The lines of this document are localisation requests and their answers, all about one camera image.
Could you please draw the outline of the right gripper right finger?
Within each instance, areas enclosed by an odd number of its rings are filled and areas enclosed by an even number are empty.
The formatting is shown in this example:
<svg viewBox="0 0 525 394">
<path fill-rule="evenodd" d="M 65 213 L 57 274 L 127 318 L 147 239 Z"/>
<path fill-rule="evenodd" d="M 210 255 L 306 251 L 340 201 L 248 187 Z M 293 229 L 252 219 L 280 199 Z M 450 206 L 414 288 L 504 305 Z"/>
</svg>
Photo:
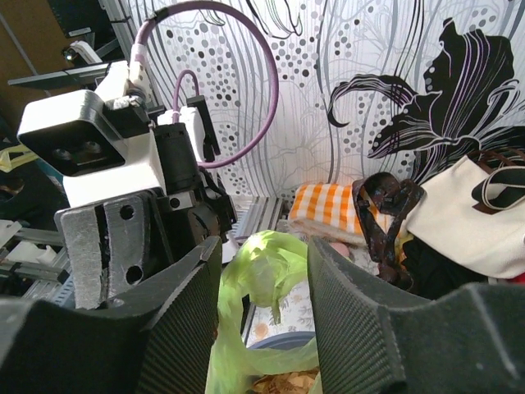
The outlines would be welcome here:
<svg viewBox="0 0 525 394">
<path fill-rule="evenodd" d="M 472 283 L 427 300 L 308 243 L 325 393 L 521 393 L 524 289 Z"/>
</svg>

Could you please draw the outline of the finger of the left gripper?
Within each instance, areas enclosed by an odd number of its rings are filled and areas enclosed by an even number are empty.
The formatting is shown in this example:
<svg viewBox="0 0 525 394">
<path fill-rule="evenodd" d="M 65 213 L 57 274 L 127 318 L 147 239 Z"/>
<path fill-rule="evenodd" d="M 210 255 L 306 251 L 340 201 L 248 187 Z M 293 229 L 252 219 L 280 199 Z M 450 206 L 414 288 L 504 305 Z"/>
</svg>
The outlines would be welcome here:
<svg viewBox="0 0 525 394">
<path fill-rule="evenodd" d="M 108 298 L 109 243 L 101 204 L 63 209 L 55 214 L 75 286 L 75 305 L 97 309 Z"/>
</svg>

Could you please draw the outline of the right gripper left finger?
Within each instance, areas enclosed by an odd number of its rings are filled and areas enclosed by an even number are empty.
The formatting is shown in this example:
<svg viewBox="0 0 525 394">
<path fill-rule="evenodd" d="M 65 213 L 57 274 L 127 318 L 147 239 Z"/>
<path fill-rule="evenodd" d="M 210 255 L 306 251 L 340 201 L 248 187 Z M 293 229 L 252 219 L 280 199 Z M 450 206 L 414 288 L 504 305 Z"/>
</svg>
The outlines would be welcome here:
<svg viewBox="0 0 525 394">
<path fill-rule="evenodd" d="M 204 392 L 221 255 L 209 237 L 101 309 L 2 299 L 2 392 Z"/>
</svg>

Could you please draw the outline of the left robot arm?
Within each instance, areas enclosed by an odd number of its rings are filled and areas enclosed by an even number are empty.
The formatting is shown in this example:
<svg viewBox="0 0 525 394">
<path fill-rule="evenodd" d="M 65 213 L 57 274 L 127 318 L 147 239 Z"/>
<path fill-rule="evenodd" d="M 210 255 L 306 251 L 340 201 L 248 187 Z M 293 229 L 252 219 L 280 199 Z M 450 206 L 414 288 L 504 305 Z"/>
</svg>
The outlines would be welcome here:
<svg viewBox="0 0 525 394">
<path fill-rule="evenodd" d="M 208 170 L 219 154 L 203 97 L 129 139 L 126 162 L 63 180 L 69 208 L 55 216 L 79 309 L 100 308 L 236 222 L 231 197 Z"/>
</svg>

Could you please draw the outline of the blue trash bin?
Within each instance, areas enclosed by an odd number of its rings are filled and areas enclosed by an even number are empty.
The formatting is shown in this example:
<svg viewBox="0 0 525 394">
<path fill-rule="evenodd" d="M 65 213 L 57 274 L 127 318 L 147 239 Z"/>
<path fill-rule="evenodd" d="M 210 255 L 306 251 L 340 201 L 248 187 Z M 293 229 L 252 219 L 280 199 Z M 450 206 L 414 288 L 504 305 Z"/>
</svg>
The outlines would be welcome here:
<svg viewBox="0 0 525 394">
<path fill-rule="evenodd" d="M 258 341 L 251 345 L 249 349 L 292 350 L 307 345 L 314 337 L 315 332 L 285 332 Z"/>
</svg>

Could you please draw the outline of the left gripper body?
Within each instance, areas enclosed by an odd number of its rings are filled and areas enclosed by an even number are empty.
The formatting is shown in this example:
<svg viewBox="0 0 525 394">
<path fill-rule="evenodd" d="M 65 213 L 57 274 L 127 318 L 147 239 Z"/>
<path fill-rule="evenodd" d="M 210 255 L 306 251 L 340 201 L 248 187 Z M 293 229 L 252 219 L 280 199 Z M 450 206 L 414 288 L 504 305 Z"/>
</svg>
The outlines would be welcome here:
<svg viewBox="0 0 525 394">
<path fill-rule="evenodd" d="M 181 260 L 210 236 L 227 241 L 237 214 L 226 193 L 142 190 L 97 207 L 101 236 L 99 307 Z"/>
</svg>

